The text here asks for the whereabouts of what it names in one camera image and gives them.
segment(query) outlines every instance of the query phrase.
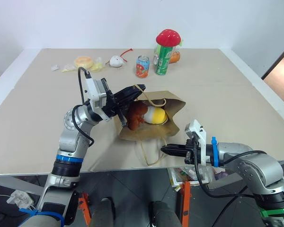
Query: blue ring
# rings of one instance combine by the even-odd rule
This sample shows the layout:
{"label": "blue ring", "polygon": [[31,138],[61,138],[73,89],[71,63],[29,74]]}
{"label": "blue ring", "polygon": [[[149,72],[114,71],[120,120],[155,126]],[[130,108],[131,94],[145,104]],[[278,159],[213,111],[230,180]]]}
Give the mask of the blue ring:
{"label": "blue ring", "polygon": [[62,155],[57,155],[56,159],[61,160],[61,161],[67,161],[67,162],[83,162],[82,158],[76,158],[76,157],[66,157]]}
{"label": "blue ring", "polygon": [[217,146],[217,140],[216,137],[212,137],[212,145],[213,145],[213,166],[219,167],[219,151]]}
{"label": "blue ring", "polygon": [[35,216],[35,215],[46,215],[46,216],[57,217],[61,221],[60,222],[60,226],[64,227],[64,217],[61,214],[59,214],[59,213],[51,212],[51,211],[41,211],[41,212],[39,212],[38,210],[28,210],[28,209],[24,209],[24,208],[20,208],[19,211],[29,214],[30,218],[32,216]]}

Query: brown paper bag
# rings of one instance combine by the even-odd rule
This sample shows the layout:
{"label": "brown paper bag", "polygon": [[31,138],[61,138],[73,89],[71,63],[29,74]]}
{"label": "brown paper bag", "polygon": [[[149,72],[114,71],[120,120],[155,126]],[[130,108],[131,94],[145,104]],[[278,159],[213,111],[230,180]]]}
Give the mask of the brown paper bag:
{"label": "brown paper bag", "polygon": [[[185,102],[169,91],[145,92],[145,94],[153,103],[158,105],[164,103],[164,99],[166,99],[166,104],[162,108],[169,118],[168,121],[165,124],[148,124],[144,122],[136,130],[132,131],[128,127],[123,128],[118,116],[115,116],[114,121],[119,137],[124,140],[141,141],[176,135],[179,128],[174,123],[173,116],[185,106]],[[141,94],[138,100],[142,100],[146,105],[151,105],[144,94]]]}

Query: blue clip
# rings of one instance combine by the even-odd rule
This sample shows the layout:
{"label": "blue clip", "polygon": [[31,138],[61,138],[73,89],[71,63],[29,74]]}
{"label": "blue clip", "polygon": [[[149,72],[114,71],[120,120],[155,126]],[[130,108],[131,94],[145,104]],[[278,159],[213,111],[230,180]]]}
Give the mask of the blue clip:
{"label": "blue clip", "polygon": [[39,212],[38,210],[29,210],[29,209],[24,209],[24,208],[19,209],[19,211],[29,214],[30,217],[35,216],[35,215],[47,215],[47,216],[57,217],[61,221],[60,226],[64,227],[64,217],[61,214],[58,214],[56,212],[50,212],[50,211]]}
{"label": "blue clip", "polygon": [[219,151],[217,146],[216,137],[212,137],[212,145],[213,145],[213,166],[219,167]]}

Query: plush toy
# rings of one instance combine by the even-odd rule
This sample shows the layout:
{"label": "plush toy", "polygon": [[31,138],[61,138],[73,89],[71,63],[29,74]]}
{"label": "plush toy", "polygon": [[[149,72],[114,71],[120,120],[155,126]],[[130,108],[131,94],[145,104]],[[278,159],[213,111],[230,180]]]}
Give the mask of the plush toy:
{"label": "plush toy", "polygon": [[111,67],[120,67],[122,66],[124,63],[122,57],[120,56],[113,56],[110,60],[109,60],[109,65]]}
{"label": "plush toy", "polygon": [[160,107],[147,106],[142,101],[132,102],[127,113],[128,127],[136,130],[140,123],[164,124],[167,120],[165,110]]}
{"label": "plush toy", "polygon": [[143,115],[147,112],[147,105],[142,101],[132,102],[127,112],[127,124],[130,130],[136,130],[141,122],[144,122]]}

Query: red mushroom cap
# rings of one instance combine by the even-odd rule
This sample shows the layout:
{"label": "red mushroom cap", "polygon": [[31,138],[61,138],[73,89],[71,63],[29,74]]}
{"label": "red mushroom cap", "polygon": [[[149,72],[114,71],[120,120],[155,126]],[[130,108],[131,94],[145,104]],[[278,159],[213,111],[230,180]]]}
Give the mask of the red mushroom cap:
{"label": "red mushroom cap", "polygon": [[181,42],[181,37],[178,32],[165,29],[157,36],[156,41],[161,46],[172,47],[177,46]]}

